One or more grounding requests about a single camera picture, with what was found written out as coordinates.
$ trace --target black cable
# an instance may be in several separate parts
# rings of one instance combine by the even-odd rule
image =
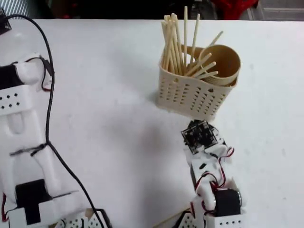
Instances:
[[[54,71],[54,64],[53,64],[53,58],[52,58],[52,53],[51,53],[51,49],[48,43],[48,39],[46,37],[46,35],[44,34],[42,28],[31,18],[24,16],[24,15],[20,15],[20,14],[13,14],[10,16],[7,16],[6,19],[9,20],[11,18],[16,18],[16,17],[20,17],[23,18],[29,22],[31,22],[41,33],[44,42],[46,44],[47,47],[47,53],[48,53],[48,57],[49,57],[49,63],[50,63],[50,75],[52,78],[52,83],[51,83],[51,91],[50,91],[50,95],[49,95],[49,101],[48,101],[48,107],[47,107],[47,122],[46,122],[46,144],[53,150],[54,154],[57,156],[57,158],[59,159],[59,161],[62,163],[62,165],[65,167],[65,169],[68,171],[68,173],[77,181],[77,183],[79,184],[79,186],[81,187],[81,189],[83,190],[83,192],[85,193],[85,196],[87,197],[91,208],[93,210],[93,212],[95,213],[100,225],[102,228],[105,228],[97,211],[96,208],[88,194],[88,192],[86,191],[85,187],[83,186],[82,182],[80,181],[80,179],[74,174],[74,172],[69,168],[69,166],[65,163],[65,161],[62,159],[62,157],[60,156],[60,154],[58,153],[58,151],[56,150],[56,148],[54,147],[54,145],[51,143],[50,139],[49,139],[49,123],[50,123],[50,117],[51,117],[51,109],[52,109],[52,104],[53,104],[53,96],[54,96],[54,87],[55,87],[55,71]]]
[[[51,92],[51,90],[50,89],[47,89],[47,88],[45,88],[44,86],[43,86],[43,84],[44,84],[44,81],[46,80],[46,76],[47,76],[47,66],[46,66],[46,63],[45,63],[45,59],[43,58],[43,57],[33,57],[33,58],[30,58],[30,59],[28,59],[28,60],[26,60],[25,62],[26,63],[28,63],[28,62],[30,62],[31,60],[34,60],[34,59],[40,59],[41,60],[41,62],[42,62],[42,64],[43,64],[43,67],[44,67],[44,73],[43,73],[43,77],[42,77],[42,81],[41,81],[41,89],[44,91],[44,92]]]
[[[61,219],[61,221],[62,221],[63,225],[65,225],[63,228],[66,228],[66,226],[67,226],[66,222],[63,219]]]

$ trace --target black component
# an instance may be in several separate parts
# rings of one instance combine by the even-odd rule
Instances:
[[[111,224],[111,221],[110,221],[108,215],[106,214],[105,210],[104,209],[96,209],[96,211],[100,211],[101,212],[101,214],[104,217],[104,221],[105,221],[105,224],[107,225],[107,227],[108,228],[113,228],[113,226]]]
[[[45,188],[44,179],[19,184],[16,186],[16,203],[24,208],[27,225],[41,221],[39,204],[52,199]]]
[[[195,185],[196,185],[196,179],[195,179],[194,170],[193,170],[193,166],[192,165],[190,167],[190,174],[191,174],[191,179],[192,179],[193,187],[195,187]]]
[[[23,85],[15,65],[0,66],[0,90]]]
[[[215,216],[228,216],[241,214],[240,196],[233,189],[224,189],[214,192],[216,200]]]
[[[192,154],[198,153],[197,149],[201,146],[206,149],[218,142],[212,129],[213,127],[206,120],[194,120],[190,122],[186,130],[181,132],[185,144],[189,146]]]
[[[5,17],[4,9],[0,8],[0,35],[11,30],[10,23]]]
[[[204,169],[206,165],[207,165],[206,163],[202,163],[201,166],[199,167],[199,169],[200,170]]]

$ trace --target black circuit board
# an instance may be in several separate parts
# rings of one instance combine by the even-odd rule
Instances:
[[[198,153],[198,148],[201,146],[206,149],[218,142],[212,129],[213,127],[206,120],[194,120],[190,122],[186,130],[181,132],[185,144],[189,146],[192,154]]]
[[[0,35],[11,30],[10,23],[5,17],[4,9],[0,8]]]

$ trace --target beige cup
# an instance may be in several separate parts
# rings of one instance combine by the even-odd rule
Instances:
[[[199,54],[199,60],[208,53],[212,56],[201,66],[202,68],[215,61],[217,64],[207,72],[218,71],[216,76],[210,76],[203,80],[217,86],[229,86],[238,77],[241,61],[238,54],[225,45],[213,45],[205,48]]]

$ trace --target utensil holder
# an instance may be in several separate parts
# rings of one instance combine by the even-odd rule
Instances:
[[[191,49],[192,47],[187,47],[188,54],[191,53]],[[195,49],[195,59],[199,58],[202,50],[203,48],[200,47]],[[213,120],[218,109],[238,82],[237,75],[230,85],[214,85],[193,77],[170,73],[162,68],[161,62],[159,63],[159,90],[156,105],[193,119]]]

